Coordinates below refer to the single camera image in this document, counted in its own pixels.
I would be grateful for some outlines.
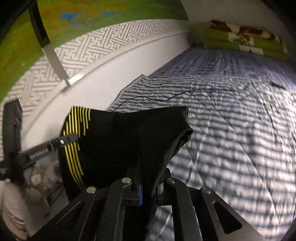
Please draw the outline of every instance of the triangular cutout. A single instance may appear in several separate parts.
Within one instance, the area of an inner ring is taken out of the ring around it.
[[[242,224],[222,204],[215,201],[213,205],[225,234],[230,234],[242,228]]]

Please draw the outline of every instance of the wrinkled fabric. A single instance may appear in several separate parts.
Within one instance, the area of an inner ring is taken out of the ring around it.
[[[150,77],[185,74],[254,78],[296,89],[296,65],[291,61],[280,61],[239,50],[205,49],[201,46],[190,47]]]
[[[217,70],[215,63],[211,66]],[[262,78],[187,70],[195,75],[140,76],[108,110],[188,106],[193,134],[169,162],[172,176],[193,188],[209,186],[260,234],[280,240],[295,218],[296,90]],[[123,103],[141,95],[155,100]],[[170,207],[158,209],[150,239],[174,239]]]

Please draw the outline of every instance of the yellow stripe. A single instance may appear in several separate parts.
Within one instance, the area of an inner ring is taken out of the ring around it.
[[[73,128],[73,133],[75,133],[75,127],[74,127],[74,111],[73,111],[73,106],[71,108],[71,114],[72,114],[72,128]]]
[[[78,176],[77,176],[76,171],[75,171],[75,165],[74,165],[74,162],[73,162],[73,158],[72,158],[72,154],[71,154],[70,145],[67,145],[67,146],[68,146],[68,151],[69,151],[69,156],[70,156],[70,161],[71,161],[71,166],[72,166],[72,170],[73,170],[74,176],[75,176],[75,178],[76,178],[76,180],[77,180],[77,182],[78,182],[78,184],[79,184],[79,188],[80,188],[81,190],[83,190],[82,185],[81,185],[81,183],[79,182]]]
[[[76,184],[79,187],[79,189],[81,190],[81,187],[79,186],[78,182],[76,181],[76,179],[75,179],[75,177],[73,175],[72,167],[71,167],[71,164],[70,164],[69,155],[68,155],[68,151],[67,151],[67,147],[66,146],[65,146],[65,153],[66,153],[67,162],[68,162],[68,166],[69,166],[69,170],[70,170],[70,173],[72,175],[72,178],[73,178],[74,182],[76,182]]]
[[[74,115],[75,115],[75,133],[78,134],[78,128],[77,128],[77,116],[76,116],[76,106],[74,107]]]
[[[87,120],[87,108],[85,109],[85,121],[86,121],[86,128],[89,129],[89,122]]]
[[[82,110],[82,107],[80,107],[80,122],[82,123],[81,110]]]
[[[79,170],[78,170],[78,165],[77,165],[76,158],[75,158],[75,151],[74,151],[74,148],[73,148],[73,144],[71,143],[70,145],[71,145],[73,162],[74,162],[74,165],[75,165],[75,170],[76,170],[77,176],[79,178],[80,183],[82,184],[82,187],[85,189],[85,185],[84,185],[84,183],[82,181],[82,178],[81,178]]]
[[[69,114],[69,133],[72,134],[72,128],[71,128],[71,115]]]
[[[81,173],[81,175],[84,176],[83,171],[82,171],[82,168],[81,168],[81,165],[80,165],[79,157],[78,157],[78,151],[77,151],[77,147],[76,147],[76,142],[74,142],[74,150],[75,150],[76,160],[77,160],[77,164],[78,164],[80,173]]]
[[[83,109],[82,109],[82,121],[83,121],[83,135],[85,136],[84,109],[85,109],[85,107],[83,107]]]
[[[77,116],[78,116],[78,137],[80,138],[80,122],[79,122],[79,108],[80,107],[77,107]]]

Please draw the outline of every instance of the white wall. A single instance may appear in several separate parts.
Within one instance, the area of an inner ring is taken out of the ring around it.
[[[59,136],[71,106],[104,110],[139,75],[150,75],[189,47],[187,33],[165,37],[125,52],[90,72],[59,95],[22,136],[27,149]]]
[[[264,27],[278,34],[296,58],[296,43],[279,17],[261,0],[181,0],[191,26],[212,19]]]

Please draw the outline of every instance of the metal screw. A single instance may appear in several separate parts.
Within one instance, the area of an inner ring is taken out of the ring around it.
[[[174,178],[172,178],[172,177],[168,177],[168,178],[166,179],[166,182],[167,182],[167,183],[170,183],[170,184],[174,184],[174,183],[176,182],[176,179],[174,179]]]
[[[129,177],[124,177],[121,181],[125,184],[129,184],[131,182],[131,179]]]
[[[209,187],[203,187],[202,192],[204,194],[210,194],[212,192],[212,189],[210,189]]]
[[[86,191],[88,193],[95,193],[96,192],[96,188],[95,187],[88,187]]]

